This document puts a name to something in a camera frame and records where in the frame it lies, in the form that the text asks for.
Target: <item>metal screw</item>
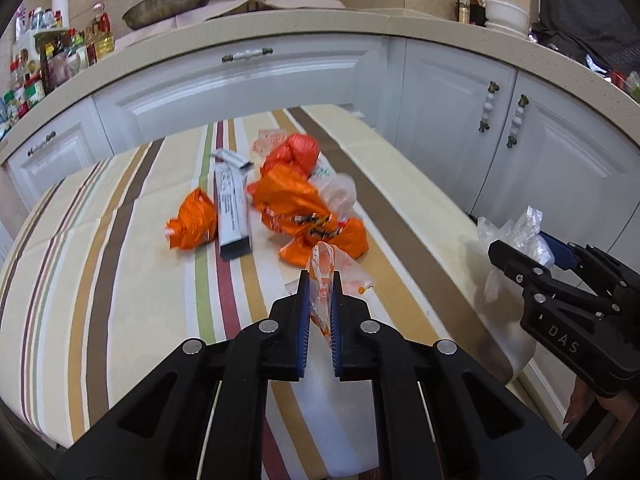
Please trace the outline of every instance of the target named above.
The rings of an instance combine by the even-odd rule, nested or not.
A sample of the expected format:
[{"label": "metal screw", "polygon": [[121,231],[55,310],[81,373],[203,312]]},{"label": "metal screw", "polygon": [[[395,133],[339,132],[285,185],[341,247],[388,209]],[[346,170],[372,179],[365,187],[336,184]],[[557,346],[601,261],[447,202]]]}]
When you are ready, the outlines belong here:
[{"label": "metal screw", "polygon": [[380,325],[372,319],[367,319],[360,324],[360,330],[367,334],[375,334],[380,330]]},{"label": "metal screw", "polygon": [[441,354],[452,355],[456,353],[458,345],[456,345],[451,339],[441,339],[438,341],[436,348]]},{"label": "metal screw", "polygon": [[188,341],[182,343],[182,351],[185,354],[197,354],[200,350],[202,350],[202,341],[199,341],[197,339],[189,339]]},{"label": "metal screw", "polygon": [[258,325],[258,329],[260,329],[260,332],[264,332],[265,334],[271,334],[275,332],[278,327],[278,322],[274,319],[265,319],[264,321],[260,322],[260,325]]}]

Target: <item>orange plastic bag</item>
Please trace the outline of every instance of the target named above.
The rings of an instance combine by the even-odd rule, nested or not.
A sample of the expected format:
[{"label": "orange plastic bag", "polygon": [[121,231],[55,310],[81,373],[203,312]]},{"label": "orange plastic bag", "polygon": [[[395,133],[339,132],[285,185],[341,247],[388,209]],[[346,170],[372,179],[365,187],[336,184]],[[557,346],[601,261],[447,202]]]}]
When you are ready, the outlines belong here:
[{"label": "orange plastic bag", "polygon": [[[305,134],[291,134],[267,155],[260,168],[260,174],[264,176],[276,166],[283,164],[308,179],[314,171],[319,155],[320,145],[317,140]],[[247,193],[253,196],[256,185],[257,182],[249,184],[246,187]]]},{"label": "orange plastic bag", "polygon": [[166,223],[165,237],[169,248],[194,249],[216,236],[216,207],[199,187],[191,191],[178,209],[178,218]]},{"label": "orange plastic bag", "polygon": [[256,183],[254,205],[269,229],[294,238],[280,250],[280,256],[290,264],[305,267],[321,240],[351,258],[369,250],[362,221],[329,211],[318,190],[289,166],[275,166]]}]

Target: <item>frying pan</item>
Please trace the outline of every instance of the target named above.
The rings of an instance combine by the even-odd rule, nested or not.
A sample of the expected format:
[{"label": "frying pan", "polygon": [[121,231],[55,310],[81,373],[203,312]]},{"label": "frying pan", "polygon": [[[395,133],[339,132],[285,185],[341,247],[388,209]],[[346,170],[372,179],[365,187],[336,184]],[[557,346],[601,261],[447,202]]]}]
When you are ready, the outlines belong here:
[{"label": "frying pan", "polygon": [[143,0],[125,12],[122,19],[127,27],[138,30],[208,3],[209,0]]}]

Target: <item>red stripe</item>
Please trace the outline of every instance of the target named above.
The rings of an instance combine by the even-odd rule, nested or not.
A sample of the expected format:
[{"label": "red stripe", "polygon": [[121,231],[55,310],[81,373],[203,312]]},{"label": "red stripe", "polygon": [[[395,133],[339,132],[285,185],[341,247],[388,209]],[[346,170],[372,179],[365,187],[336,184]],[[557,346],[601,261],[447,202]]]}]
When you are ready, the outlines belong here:
[{"label": "red stripe", "polygon": [[[224,121],[218,121],[216,129],[216,149],[224,148]],[[214,186],[214,202],[218,201],[218,192]],[[236,306],[234,284],[231,280],[231,265],[220,258],[220,240],[216,238],[216,273],[218,275],[218,295],[220,297],[220,310],[225,326],[227,339],[236,337],[240,332],[240,319]],[[270,480],[290,480],[284,460],[273,436],[269,423],[264,418],[262,439],[262,464]]]},{"label": "red stripe", "polygon": [[280,454],[276,439],[271,433],[271,427],[264,417],[264,425],[262,427],[262,465],[267,472],[269,480],[290,480],[284,460]]}]

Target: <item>drawer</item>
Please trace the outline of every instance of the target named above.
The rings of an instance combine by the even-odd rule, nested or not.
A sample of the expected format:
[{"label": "drawer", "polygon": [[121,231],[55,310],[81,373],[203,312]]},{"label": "drawer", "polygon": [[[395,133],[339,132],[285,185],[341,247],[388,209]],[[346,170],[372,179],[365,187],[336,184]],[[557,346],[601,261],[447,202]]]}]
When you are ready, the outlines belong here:
[{"label": "drawer", "polygon": [[50,186],[111,155],[94,99],[87,97],[34,133],[7,166],[20,198],[31,209]]}]

